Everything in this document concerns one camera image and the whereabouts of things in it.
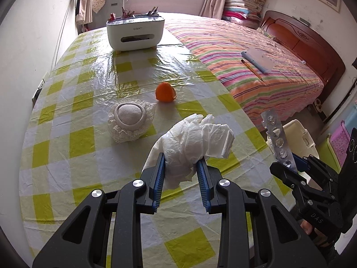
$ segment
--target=colorful striped bedspread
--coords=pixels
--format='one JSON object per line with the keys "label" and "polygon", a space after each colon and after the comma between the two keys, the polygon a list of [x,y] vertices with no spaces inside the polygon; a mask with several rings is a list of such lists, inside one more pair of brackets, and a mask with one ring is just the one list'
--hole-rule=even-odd
{"label": "colorful striped bedspread", "polygon": [[[320,78],[283,46],[255,30],[222,20],[163,13],[165,28],[196,55],[229,90],[261,131],[260,114],[275,108],[281,121],[312,104],[324,84]],[[251,46],[274,61],[260,81],[241,63],[242,51]]]}

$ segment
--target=stack of folded blankets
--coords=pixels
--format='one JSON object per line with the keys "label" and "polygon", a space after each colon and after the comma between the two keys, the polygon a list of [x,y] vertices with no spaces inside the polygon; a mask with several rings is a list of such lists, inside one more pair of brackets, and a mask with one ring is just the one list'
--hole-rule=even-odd
{"label": "stack of folded blankets", "polygon": [[265,1],[266,0],[226,0],[222,19],[257,29]]}

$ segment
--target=pill packet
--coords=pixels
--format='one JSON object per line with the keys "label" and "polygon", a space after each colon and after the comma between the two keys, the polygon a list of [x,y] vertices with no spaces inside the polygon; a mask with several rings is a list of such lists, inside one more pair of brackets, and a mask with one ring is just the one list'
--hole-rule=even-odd
{"label": "pill packet", "polygon": [[262,124],[267,129],[268,138],[271,139],[275,159],[297,173],[296,163],[278,114],[271,109],[261,113],[261,117],[263,118]]}

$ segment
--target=metal bolt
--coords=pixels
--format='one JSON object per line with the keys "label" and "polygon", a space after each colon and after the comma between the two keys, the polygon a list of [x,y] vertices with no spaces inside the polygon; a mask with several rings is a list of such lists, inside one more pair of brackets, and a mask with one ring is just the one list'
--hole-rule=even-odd
{"label": "metal bolt", "polygon": [[96,189],[95,191],[92,191],[92,197],[97,198],[102,195],[102,191],[100,189]]}
{"label": "metal bolt", "polygon": [[135,187],[140,187],[143,185],[144,185],[144,182],[141,179],[136,179],[133,181],[133,186],[135,186]]}
{"label": "metal bolt", "polygon": [[222,186],[228,186],[230,184],[231,184],[231,182],[228,179],[221,179],[220,180],[220,185],[222,185]]}
{"label": "metal bolt", "polygon": [[263,197],[270,197],[270,195],[271,195],[271,193],[270,193],[270,191],[269,190],[267,190],[267,189],[262,189],[261,191],[260,191],[260,194],[263,196]]}

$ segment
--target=table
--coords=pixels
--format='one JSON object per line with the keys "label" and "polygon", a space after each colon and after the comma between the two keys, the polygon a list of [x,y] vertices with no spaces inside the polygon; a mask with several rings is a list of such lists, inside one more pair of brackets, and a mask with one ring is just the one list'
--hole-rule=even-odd
{"label": "table", "polygon": [[[107,127],[111,105],[124,97],[157,103],[161,81],[174,87],[176,100],[158,104],[140,139],[115,143]],[[274,157],[254,124],[184,45],[165,30],[156,50],[116,54],[101,28],[79,35],[64,53],[26,131],[19,193],[33,256],[93,189],[114,191],[138,178],[156,140],[193,113],[211,113],[235,134],[229,158],[210,158],[209,165],[243,189],[268,188],[287,208],[293,206],[289,188],[269,172]],[[248,222],[251,239],[249,214]],[[221,216],[205,212],[197,176],[164,191],[158,212],[142,215],[141,223],[145,268],[217,266]]]}

